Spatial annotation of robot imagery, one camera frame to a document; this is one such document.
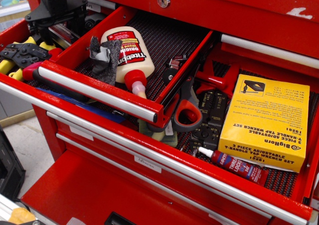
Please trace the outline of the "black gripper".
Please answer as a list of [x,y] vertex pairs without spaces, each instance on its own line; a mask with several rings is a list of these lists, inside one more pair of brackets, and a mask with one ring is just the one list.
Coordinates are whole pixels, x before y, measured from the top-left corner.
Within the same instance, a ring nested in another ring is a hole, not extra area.
[[40,0],[39,6],[25,20],[30,27],[37,27],[42,40],[54,45],[49,27],[69,21],[71,31],[82,36],[85,33],[87,0]]

